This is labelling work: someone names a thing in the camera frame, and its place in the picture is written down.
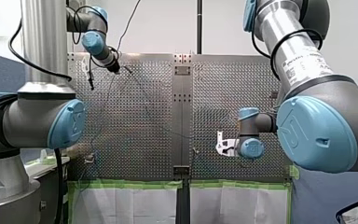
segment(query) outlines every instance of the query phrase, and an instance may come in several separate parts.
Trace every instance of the black bracket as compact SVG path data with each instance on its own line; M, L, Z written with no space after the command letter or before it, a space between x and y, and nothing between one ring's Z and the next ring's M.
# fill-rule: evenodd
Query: black bracket
M190 167L185 165L173 166L173 179L184 180L190 177Z

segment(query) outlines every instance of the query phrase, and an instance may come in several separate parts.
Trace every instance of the robotic arm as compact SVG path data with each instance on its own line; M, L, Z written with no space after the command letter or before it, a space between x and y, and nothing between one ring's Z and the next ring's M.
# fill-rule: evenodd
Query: robotic arm
M264 150L258 132L276 129L283 150L297 165L327 173L358 172L358 86L335 73L315 47L327 33L327 2L248 0L247 13L245 30L265 42L281 90L277 115L271 117L275 125L261 122L254 108L240 112L238 154L250 146L249 139L253 151Z
M85 106L68 83L66 33L86 32L82 44L90 55L111 72L120 67L117 55L105 44L103 9L71 14L62 0L21 0L21 10L21 59L34 66L25 67L26 83L18 94L0 95L0 223L36 224L39 183L28 179L20 148L70 147L85 124Z

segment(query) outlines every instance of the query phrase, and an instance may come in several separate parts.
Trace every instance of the white wall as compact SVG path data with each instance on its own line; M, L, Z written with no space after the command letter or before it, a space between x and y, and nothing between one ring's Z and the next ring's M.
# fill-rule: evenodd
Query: white wall
M0 55L3 57L16 59L8 50L7 42L19 26L20 19L20 0L0 0ZM18 53L22 53L21 35L18 35L13 47Z
M116 47L137 0L88 0L108 12L107 43ZM123 52L189 53L196 49L197 1L143 0L124 37Z
M107 42L117 47L137 0L88 0L108 12ZM242 30L245 0L203 1L203 53L256 55ZM338 73L358 83L358 0L329 0L331 25L322 50ZM0 55L14 58L7 41L18 26L20 0L0 0ZM123 39L123 52L189 53L196 51L197 0L142 0ZM15 43L21 52L21 37Z

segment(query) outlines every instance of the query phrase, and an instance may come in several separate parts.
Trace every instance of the silver pipe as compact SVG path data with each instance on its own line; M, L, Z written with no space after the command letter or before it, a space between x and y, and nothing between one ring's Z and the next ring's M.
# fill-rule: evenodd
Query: silver pipe
M285 35L303 29L299 16L298 4L290 0L271 1L260 9L255 34L264 40L269 53ZM334 74L306 33L293 36L281 45L275 65L285 92L316 77Z
M67 75L65 1L21 0L21 11L25 59ZM26 84L19 92L73 92L66 82L26 66Z

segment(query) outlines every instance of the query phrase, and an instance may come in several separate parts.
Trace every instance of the pegboard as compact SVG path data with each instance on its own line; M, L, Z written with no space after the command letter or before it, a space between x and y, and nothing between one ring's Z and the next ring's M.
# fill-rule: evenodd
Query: pegboard
M257 161L223 157L214 150L217 131L235 137L240 108L266 111L273 106L270 96L279 83L268 61L252 56L187 55L185 60L171 54L123 54L120 64L132 73L122 68L114 75L93 67L91 91L81 69L88 57L77 53L68 59L72 85L88 111L72 179L172 180L177 164L191 166L195 179L283 182L288 177L289 162L273 134L262 134L266 155ZM91 152L97 160L89 166L82 158Z
M269 111L280 85L268 60L255 56L193 57L193 139L190 149L195 179L240 179L283 182L290 161L273 133L261 133L266 153L258 160L220 156L214 150L217 131L224 139L238 135L238 111L258 107Z
M172 55L123 55L121 74L92 67L90 89L82 60L71 54L77 97L86 103L87 122L71 178L172 180ZM84 156L95 153L94 165Z

